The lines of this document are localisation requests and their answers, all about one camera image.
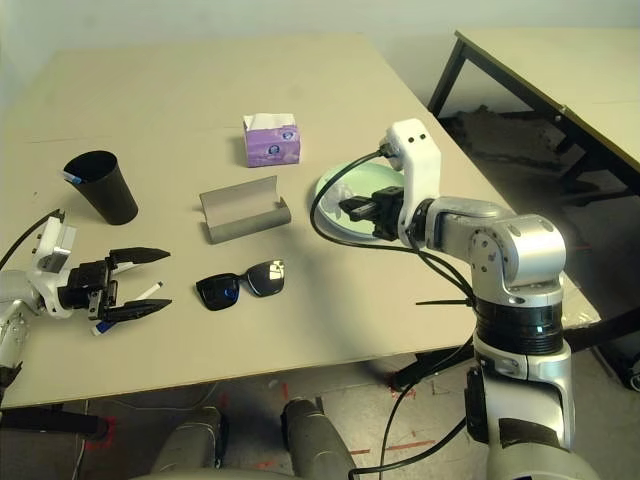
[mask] tissue box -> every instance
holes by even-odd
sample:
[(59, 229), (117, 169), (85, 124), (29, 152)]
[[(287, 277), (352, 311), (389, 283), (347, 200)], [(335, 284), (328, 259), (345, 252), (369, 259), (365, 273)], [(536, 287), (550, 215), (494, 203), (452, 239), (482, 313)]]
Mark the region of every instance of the tissue box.
[(290, 113), (246, 115), (244, 142), (249, 167), (300, 161), (300, 134)]

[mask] sunglasses lens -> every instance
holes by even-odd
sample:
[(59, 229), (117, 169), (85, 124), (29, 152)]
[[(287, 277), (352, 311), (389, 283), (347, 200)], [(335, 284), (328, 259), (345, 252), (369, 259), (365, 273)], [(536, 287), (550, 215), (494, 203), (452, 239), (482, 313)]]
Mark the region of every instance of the sunglasses lens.
[(278, 293), (284, 287), (284, 262), (271, 262), (254, 265), (246, 273), (251, 289), (259, 297), (266, 297)]
[(196, 283), (196, 289), (209, 310), (230, 307), (236, 303), (240, 293), (238, 276), (233, 273), (223, 273), (200, 280)]

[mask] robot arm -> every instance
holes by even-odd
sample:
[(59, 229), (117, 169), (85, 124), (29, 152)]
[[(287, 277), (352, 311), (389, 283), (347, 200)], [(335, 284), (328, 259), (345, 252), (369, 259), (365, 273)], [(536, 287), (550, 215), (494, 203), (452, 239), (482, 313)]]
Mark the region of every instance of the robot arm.
[(438, 195), (440, 152), (419, 120), (395, 123), (381, 151), (405, 188), (340, 207), (374, 236), (426, 246), (471, 268), (478, 366), (467, 376), (467, 430), (490, 447), (487, 478), (596, 479), (571, 453), (571, 350), (562, 336), (565, 246), (539, 215)]
[(104, 260), (64, 268), (71, 254), (76, 229), (60, 218), (47, 219), (33, 251), (31, 268), (0, 271), (0, 401), (18, 375), (22, 347), (27, 338), (25, 313), (70, 317), (86, 309), (90, 320), (123, 322), (154, 313), (171, 303), (167, 299), (125, 302), (116, 307), (118, 283), (112, 275), (132, 266), (169, 256), (153, 248), (111, 250)]

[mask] table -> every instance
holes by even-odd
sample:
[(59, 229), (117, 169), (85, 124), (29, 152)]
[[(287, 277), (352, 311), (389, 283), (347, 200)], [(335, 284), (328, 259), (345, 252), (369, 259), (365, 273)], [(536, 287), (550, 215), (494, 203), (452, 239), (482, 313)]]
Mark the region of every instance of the table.
[[(300, 165), (245, 167), (242, 116), (293, 112)], [(459, 294), (411, 255), (361, 251), (319, 238), (308, 222), (316, 180), (377, 148), (394, 121), (421, 119), (443, 152), (441, 191), (504, 203), (393, 70), (360, 35), (283, 36), (67, 51), (45, 68), (3, 132), (0, 243), (63, 207), (78, 227), (71, 265), (109, 249), (149, 246), (171, 257), (123, 273), (119, 299), (165, 282), (164, 310), (93, 337), (86, 314), (36, 318), (24, 368), (4, 407), (151, 390), (331, 365), (461, 344), (474, 315), (415, 307)], [(75, 155), (114, 152), (140, 206), (109, 226), (58, 176)], [(278, 176), (291, 224), (210, 245), (198, 194)], [(10, 263), (24, 268), (29, 242)], [(210, 312), (197, 280), (286, 263), (284, 290), (247, 291)], [(454, 264), (468, 273), (461, 262)], [(574, 290), (566, 324), (590, 308)]]
[(628, 189), (581, 195), (590, 201), (640, 194), (640, 30), (579, 28), (463, 29), (429, 111), (438, 116), (469, 60), (567, 135), (587, 153), (564, 174), (607, 169)]

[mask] metal frame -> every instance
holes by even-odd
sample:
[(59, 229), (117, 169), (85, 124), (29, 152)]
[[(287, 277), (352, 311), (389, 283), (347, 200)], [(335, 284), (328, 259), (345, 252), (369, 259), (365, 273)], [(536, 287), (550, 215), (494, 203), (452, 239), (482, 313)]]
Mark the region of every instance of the metal frame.
[(561, 181), (564, 183), (574, 181), (586, 171), (608, 170), (629, 187), (628, 190), (616, 192), (616, 196), (613, 197), (611, 192), (607, 192), (604, 195), (598, 193), (584, 195), (581, 198), (582, 205), (592, 201), (618, 198), (629, 194), (640, 195), (640, 173), (567, 116), (565, 107), (553, 104), (531, 89), (525, 82), (511, 75), (460, 38), (453, 47), (449, 61), (427, 105), (427, 108), (434, 116), (437, 117), (440, 114), (465, 60), (469, 60), (476, 65), (563, 132), (567, 138), (561, 142), (562, 149), (567, 148), (571, 143), (576, 143), (588, 152), (565, 173)]
[[(575, 180), (585, 172), (606, 169), (629, 187), (616, 192), (568, 195), (563, 199), (564, 203), (586, 205), (598, 200), (619, 198), (627, 195), (640, 195), (639, 172), (569, 118), (562, 106), (552, 104), (548, 99), (532, 90), (529, 85), (500, 68), (500, 66), (496, 65), (460, 38), (458, 38), (453, 47), (444, 72), (427, 105), (428, 110), (434, 116), (437, 117), (442, 111), (442, 107), (451, 93), (451, 89), (460, 74), (465, 60), (471, 61), (562, 131), (566, 135), (566, 138), (556, 147), (558, 153), (567, 151), (573, 143), (578, 144), (587, 152), (565, 172), (560, 179), (561, 182), (569, 184), (575, 182)], [(638, 321), (638, 319), (640, 319), (640, 308), (630, 310), (609, 320), (601, 320), (589, 327), (565, 330), (564, 337), (571, 346), (571, 350), (575, 353), (640, 331), (640, 321)], [(441, 370), (473, 356), (473, 349), (467, 348), (458, 355), (455, 361), (440, 363), (455, 350), (455, 348), (449, 348), (435, 352), (416, 354), (416, 362), (392, 375), (390, 378), (391, 387), (400, 390), (413, 381), (419, 381), (422, 377), (431, 375), (436, 365), (438, 370)]]
[(109, 430), (109, 422), (96, 415), (83, 415), (62, 410), (62, 404), (44, 407), (2, 410), (0, 429), (28, 430), (44, 433), (73, 433), (89, 440), (100, 440)]

